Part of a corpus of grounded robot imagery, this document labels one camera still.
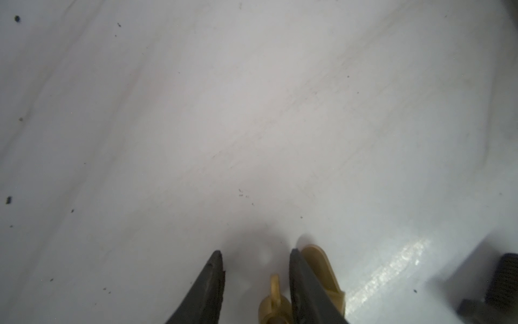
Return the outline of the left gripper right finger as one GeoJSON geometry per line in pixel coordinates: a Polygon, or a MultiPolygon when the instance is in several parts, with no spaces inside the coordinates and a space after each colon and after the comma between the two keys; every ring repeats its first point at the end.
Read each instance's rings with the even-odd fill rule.
{"type": "Polygon", "coordinates": [[[322,248],[291,251],[289,288],[296,323],[347,323],[345,292],[322,248]]]}

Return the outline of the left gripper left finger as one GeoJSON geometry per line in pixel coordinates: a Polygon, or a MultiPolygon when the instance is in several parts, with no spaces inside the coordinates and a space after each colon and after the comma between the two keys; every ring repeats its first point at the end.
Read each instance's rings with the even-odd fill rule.
{"type": "Polygon", "coordinates": [[[185,298],[166,323],[218,323],[224,289],[223,256],[221,251],[216,250],[209,257],[185,298]]]}

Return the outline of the brass wing nut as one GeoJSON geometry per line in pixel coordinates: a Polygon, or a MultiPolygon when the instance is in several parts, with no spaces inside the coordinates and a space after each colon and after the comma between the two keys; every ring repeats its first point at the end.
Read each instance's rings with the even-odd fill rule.
{"type": "Polygon", "coordinates": [[[279,275],[271,275],[269,295],[258,308],[259,323],[347,323],[345,292],[321,247],[309,244],[291,251],[289,288],[287,298],[279,275]]]}

